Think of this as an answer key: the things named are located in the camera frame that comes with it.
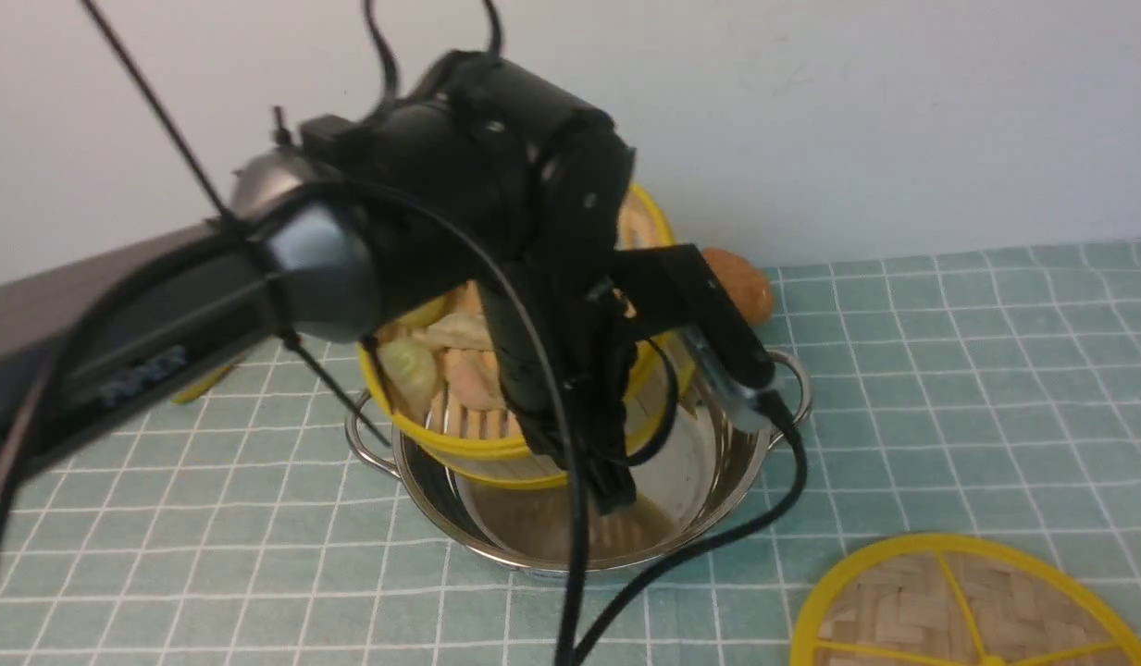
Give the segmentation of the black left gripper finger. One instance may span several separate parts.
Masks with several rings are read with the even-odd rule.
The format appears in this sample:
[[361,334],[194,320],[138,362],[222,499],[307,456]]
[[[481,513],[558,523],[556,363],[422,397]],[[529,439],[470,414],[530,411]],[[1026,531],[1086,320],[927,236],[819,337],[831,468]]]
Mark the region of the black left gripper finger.
[[636,480],[626,463],[625,440],[584,438],[584,476],[594,512],[601,517],[632,506],[637,501]]

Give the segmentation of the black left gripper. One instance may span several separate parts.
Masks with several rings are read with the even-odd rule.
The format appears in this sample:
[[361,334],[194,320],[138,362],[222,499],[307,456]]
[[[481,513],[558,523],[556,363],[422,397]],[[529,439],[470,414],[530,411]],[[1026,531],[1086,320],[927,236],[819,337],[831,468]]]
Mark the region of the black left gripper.
[[493,52],[451,51],[369,117],[313,117],[299,155],[363,208],[379,320],[477,283],[505,406],[532,450],[626,468],[636,362],[610,289],[634,152],[602,109]]

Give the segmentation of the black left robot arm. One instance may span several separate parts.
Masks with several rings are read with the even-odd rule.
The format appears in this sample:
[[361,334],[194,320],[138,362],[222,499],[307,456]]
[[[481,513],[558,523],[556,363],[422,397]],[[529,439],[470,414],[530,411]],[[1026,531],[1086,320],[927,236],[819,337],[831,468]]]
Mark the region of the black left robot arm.
[[632,496],[618,429],[636,339],[605,287],[636,152],[602,109],[452,51],[371,117],[313,117],[242,169],[230,216],[0,289],[0,513],[13,490],[280,333],[362,341],[478,283],[505,403]]

